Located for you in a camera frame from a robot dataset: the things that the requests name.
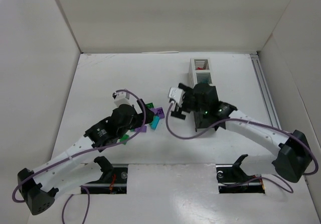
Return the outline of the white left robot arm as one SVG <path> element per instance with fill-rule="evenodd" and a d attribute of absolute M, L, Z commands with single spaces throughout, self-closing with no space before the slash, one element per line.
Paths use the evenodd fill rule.
<path fill-rule="evenodd" d="M 46 211 L 62 194 L 85 183 L 106 181 L 114 167 L 102 155 L 130 130 L 150 124 L 154 112 L 145 103 L 139 114 L 129 104 L 121 104 L 111 116 L 94 124 L 69 149 L 33 170 L 18 173 L 19 192 L 32 215 Z"/>

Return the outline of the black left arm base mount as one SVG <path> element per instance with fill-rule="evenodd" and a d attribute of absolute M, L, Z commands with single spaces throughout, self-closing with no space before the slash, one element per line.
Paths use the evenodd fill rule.
<path fill-rule="evenodd" d="M 99 166 L 99 179 L 84 186 L 90 194 L 127 194 L 128 165 L 112 165 L 106 157 L 96 157 L 93 162 Z"/>

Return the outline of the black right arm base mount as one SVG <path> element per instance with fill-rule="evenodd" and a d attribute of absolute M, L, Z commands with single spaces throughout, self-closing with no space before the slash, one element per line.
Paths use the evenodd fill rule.
<path fill-rule="evenodd" d="M 241 155 L 233 164 L 216 165 L 216 178 L 220 194 L 261 193 L 264 194 L 262 180 L 257 179 L 245 183 L 256 176 L 248 176 L 240 168 L 240 164 L 248 155 Z"/>

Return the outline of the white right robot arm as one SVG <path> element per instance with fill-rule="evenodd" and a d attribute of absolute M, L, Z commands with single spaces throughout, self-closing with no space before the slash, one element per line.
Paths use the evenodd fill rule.
<path fill-rule="evenodd" d="M 230 164 L 228 170 L 236 183 L 261 174 L 273 174 L 297 183 L 307 175 L 310 163 L 316 161 L 304 133 L 298 130 L 289 133 L 254 121 L 236 106 L 220 101 L 216 87 L 208 83 L 198 83 L 193 88 L 180 83 L 178 87 L 170 88 L 168 98 L 171 105 L 167 118 L 184 120 L 186 113 L 194 113 L 195 129 L 201 132 L 192 139 L 210 129 L 222 128 L 240 134 L 269 151 L 265 156 L 243 154 Z"/>

